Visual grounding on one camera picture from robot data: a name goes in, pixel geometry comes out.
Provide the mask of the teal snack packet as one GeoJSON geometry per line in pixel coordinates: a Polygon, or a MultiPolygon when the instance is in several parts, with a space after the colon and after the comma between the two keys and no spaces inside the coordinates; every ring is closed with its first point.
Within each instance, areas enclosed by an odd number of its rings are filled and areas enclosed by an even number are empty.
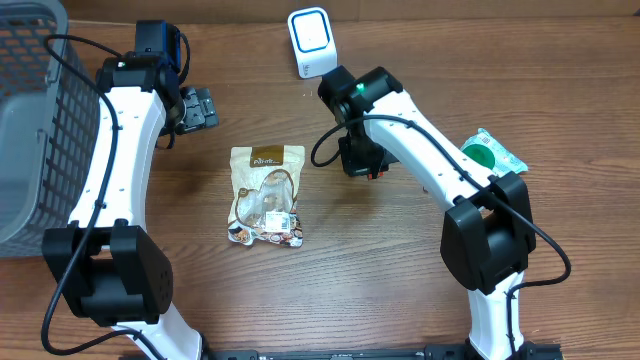
{"type": "Polygon", "coordinates": [[[462,145],[461,151],[471,144],[484,145],[493,152],[496,158],[496,164],[494,169],[491,171],[499,177],[502,177],[509,172],[520,174],[529,171],[529,167],[526,163],[507,150],[484,128],[479,128],[475,135],[468,138],[462,145]]]}

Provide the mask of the white barcode scanner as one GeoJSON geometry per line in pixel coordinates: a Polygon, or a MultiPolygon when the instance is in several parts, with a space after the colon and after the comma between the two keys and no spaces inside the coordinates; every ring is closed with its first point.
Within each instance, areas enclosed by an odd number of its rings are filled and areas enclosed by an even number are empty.
{"type": "Polygon", "coordinates": [[[323,8],[294,11],[288,16],[287,26],[300,78],[322,76],[337,67],[336,44],[323,8]]]}

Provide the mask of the grey plastic mesh basket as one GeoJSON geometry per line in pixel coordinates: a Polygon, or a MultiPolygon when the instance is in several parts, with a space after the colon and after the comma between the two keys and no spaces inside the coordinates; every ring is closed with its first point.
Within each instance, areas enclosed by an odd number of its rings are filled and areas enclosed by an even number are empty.
{"type": "Polygon", "coordinates": [[[38,256],[75,207],[99,126],[99,98],[64,40],[58,1],[1,0],[1,255],[38,256]]]}

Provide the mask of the green lid jar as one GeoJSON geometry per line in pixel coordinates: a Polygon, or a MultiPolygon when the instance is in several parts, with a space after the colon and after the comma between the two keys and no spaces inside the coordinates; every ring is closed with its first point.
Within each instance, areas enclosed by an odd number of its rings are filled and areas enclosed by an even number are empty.
{"type": "Polygon", "coordinates": [[[471,144],[465,147],[462,152],[477,162],[478,164],[493,170],[496,164],[496,158],[493,152],[486,146],[481,144],[471,144]]]}

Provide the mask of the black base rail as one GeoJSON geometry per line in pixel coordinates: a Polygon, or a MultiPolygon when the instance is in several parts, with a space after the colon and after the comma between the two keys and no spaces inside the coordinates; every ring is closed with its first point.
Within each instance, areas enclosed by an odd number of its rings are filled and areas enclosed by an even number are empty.
{"type": "Polygon", "coordinates": [[[471,360],[481,359],[468,343],[427,345],[424,349],[302,351],[266,353],[256,350],[211,351],[207,360],[471,360]]]}

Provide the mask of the beige snack bag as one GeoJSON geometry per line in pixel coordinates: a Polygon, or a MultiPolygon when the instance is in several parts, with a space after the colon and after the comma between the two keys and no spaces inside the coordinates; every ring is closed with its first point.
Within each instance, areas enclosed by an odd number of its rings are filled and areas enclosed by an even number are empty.
{"type": "Polygon", "coordinates": [[[304,163],[302,146],[231,149],[234,200],[227,221],[230,241],[245,246],[256,242],[302,246],[304,236],[297,206],[304,163]]]}

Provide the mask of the red stick packet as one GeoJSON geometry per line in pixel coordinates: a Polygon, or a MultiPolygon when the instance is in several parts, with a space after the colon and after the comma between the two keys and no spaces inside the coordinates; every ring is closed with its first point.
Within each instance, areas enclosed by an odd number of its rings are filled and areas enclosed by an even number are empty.
{"type": "Polygon", "coordinates": [[[384,176],[384,172],[383,171],[379,171],[379,172],[369,173],[367,175],[367,179],[370,181],[370,180],[378,179],[378,178],[380,178],[382,176],[384,176]]]}

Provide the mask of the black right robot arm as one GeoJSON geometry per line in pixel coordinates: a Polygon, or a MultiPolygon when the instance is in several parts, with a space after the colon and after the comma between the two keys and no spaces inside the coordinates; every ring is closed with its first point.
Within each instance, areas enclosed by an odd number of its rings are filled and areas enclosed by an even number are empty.
{"type": "Polygon", "coordinates": [[[440,254],[469,295],[467,357],[522,357],[518,299],[508,292],[522,283],[536,246],[522,178],[497,175],[464,154],[382,67],[355,78],[339,66],[323,75],[318,95],[347,130],[339,140],[347,175],[376,179],[399,162],[443,211],[440,254]]]}

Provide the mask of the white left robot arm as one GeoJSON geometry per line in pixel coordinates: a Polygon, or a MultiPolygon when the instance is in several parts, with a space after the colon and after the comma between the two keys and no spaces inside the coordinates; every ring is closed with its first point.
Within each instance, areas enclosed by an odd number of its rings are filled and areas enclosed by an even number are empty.
{"type": "Polygon", "coordinates": [[[65,301],[107,339],[131,339],[148,359],[208,359],[206,338],[173,304],[173,271],[146,229],[145,204],[160,137],[214,127],[210,92],[186,85],[186,35],[163,20],[136,25],[132,51],[110,51],[89,86],[99,127],[88,175],[63,227],[50,228],[43,257],[65,301]]]}

